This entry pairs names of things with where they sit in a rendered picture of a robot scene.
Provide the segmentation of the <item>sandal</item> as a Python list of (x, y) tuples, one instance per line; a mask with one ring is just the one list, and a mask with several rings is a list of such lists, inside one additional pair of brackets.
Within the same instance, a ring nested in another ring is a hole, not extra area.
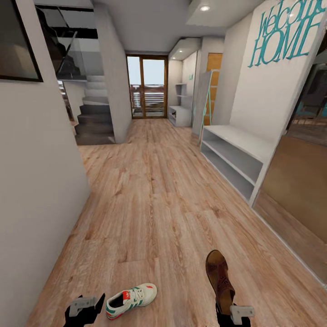
[(205, 267), (221, 314), (232, 315), (230, 306), (233, 305), (235, 290), (228, 278), (228, 265), (225, 257), (218, 250), (212, 250), (207, 255)]

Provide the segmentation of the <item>gym shoe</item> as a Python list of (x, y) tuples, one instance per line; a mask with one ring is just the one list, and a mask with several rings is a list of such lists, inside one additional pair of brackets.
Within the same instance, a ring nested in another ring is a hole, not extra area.
[(114, 320), (133, 307), (144, 307), (151, 303), (157, 294), (156, 285), (151, 283), (124, 290), (107, 300), (105, 305), (107, 317)]

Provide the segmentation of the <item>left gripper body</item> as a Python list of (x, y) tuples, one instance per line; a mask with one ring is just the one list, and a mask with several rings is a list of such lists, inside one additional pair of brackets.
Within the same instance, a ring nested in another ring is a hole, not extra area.
[(96, 320), (95, 306), (83, 308), (76, 317), (69, 316), (70, 307), (65, 312), (66, 323), (63, 327), (84, 327)]

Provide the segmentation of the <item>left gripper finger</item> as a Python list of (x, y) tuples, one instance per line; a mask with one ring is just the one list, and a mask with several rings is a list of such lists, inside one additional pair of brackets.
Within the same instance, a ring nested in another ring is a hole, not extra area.
[(95, 314), (96, 314), (96, 316), (97, 316), (97, 314), (101, 313), (104, 298), (105, 298), (105, 293), (102, 295), (102, 297), (99, 299), (99, 301), (95, 305)]

